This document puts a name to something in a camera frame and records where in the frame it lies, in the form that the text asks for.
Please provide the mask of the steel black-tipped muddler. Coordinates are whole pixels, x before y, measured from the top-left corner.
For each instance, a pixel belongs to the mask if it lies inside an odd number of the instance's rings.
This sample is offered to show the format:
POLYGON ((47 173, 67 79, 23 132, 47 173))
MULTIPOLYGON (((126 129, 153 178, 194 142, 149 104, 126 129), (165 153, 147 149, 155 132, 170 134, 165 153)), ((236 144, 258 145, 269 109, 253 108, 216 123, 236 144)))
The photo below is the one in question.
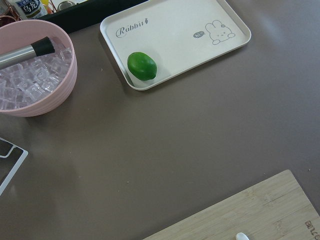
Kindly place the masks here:
POLYGON ((0 55, 0 69, 5 69, 21 62, 55 52, 53 43, 49 37, 44 37, 36 42, 21 48, 2 53, 0 55))

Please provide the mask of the cream rabbit tray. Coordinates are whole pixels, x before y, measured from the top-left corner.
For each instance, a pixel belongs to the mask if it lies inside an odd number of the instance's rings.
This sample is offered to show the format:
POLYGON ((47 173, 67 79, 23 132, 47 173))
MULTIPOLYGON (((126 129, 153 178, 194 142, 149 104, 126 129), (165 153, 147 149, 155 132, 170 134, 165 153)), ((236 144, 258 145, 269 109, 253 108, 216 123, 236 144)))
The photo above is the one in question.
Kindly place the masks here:
POLYGON ((251 31, 224 0, 148 0, 106 17, 100 32, 127 84, 145 91, 246 45, 251 31), (157 65, 154 79, 130 73, 128 56, 157 65))

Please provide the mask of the clear ice cubes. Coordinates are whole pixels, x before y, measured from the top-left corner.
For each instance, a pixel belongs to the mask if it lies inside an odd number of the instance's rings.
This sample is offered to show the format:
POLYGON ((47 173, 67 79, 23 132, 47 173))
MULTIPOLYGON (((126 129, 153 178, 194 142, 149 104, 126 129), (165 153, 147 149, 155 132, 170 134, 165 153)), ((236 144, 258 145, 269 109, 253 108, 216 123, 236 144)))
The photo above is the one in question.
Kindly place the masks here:
POLYGON ((34 57, 0 71, 0 109, 15 110, 51 94, 66 77, 72 62, 71 48, 34 57))

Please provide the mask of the bamboo cutting board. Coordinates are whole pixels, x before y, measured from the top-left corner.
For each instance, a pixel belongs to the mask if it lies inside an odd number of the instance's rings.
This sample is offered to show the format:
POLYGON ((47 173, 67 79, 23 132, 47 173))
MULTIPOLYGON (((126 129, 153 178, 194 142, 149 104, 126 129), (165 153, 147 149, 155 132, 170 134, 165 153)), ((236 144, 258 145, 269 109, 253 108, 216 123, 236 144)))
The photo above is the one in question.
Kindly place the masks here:
POLYGON ((290 170, 207 207, 149 240, 318 240, 320 216, 290 170))

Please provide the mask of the white ceramic spoon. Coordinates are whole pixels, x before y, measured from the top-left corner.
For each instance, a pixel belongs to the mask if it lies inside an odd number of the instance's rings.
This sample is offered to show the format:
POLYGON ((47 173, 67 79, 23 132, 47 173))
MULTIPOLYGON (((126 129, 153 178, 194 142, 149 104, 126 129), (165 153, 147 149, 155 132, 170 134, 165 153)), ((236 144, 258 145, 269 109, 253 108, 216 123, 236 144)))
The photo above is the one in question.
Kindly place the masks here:
POLYGON ((243 232, 238 232, 235 235, 235 239, 236 240, 249 240, 248 236, 246 234, 244 234, 243 232))

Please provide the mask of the white framed black plate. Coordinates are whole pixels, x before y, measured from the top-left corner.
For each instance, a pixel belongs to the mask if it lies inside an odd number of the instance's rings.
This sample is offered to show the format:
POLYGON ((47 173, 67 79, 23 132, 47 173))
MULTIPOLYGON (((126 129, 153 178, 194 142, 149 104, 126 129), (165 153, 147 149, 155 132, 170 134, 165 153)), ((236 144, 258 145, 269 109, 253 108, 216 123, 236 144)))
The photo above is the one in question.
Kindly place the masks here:
POLYGON ((0 194, 28 156, 29 152, 16 144, 0 138, 0 194))

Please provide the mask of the white labelled bottle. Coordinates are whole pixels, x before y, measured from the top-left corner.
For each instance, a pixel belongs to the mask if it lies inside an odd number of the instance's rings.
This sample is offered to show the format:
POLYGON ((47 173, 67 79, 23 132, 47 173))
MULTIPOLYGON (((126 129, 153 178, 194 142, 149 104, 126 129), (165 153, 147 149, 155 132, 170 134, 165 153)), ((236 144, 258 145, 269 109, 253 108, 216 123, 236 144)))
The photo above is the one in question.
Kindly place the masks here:
POLYGON ((40 0, 8 0, 22 20, 38 19, 48 14, 40 0))

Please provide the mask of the green lime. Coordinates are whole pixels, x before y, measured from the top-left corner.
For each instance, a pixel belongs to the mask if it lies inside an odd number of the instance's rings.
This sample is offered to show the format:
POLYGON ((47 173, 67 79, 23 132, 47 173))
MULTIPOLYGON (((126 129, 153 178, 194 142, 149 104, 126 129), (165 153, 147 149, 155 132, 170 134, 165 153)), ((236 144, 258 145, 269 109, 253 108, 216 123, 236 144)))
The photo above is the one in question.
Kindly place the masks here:
POLYGON ((131 53, 127 58, 127 67, 141 81, 154 79, 158 71, 156 62, 143 52, 131 53))

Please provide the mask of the pink ribbed ice bowl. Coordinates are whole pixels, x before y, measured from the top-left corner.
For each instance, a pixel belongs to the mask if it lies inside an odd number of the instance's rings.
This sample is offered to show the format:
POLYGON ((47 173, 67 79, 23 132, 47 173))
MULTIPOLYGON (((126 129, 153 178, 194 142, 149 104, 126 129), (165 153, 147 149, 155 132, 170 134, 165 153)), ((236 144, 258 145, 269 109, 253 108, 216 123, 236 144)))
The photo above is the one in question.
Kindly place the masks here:
POLYGON ((65 78, 57 88, 43 99, 26 107, 1 110, 0 113, 15 117, 34 117, 48 113, 60 106, 71 94, 76 84, 78 66, 75 49, 69 35, 58 25, 45 20, 21 20, 0 28, 0 53, 6 53, 44 37, 61 42, 72 51, 72 59, 65 78))

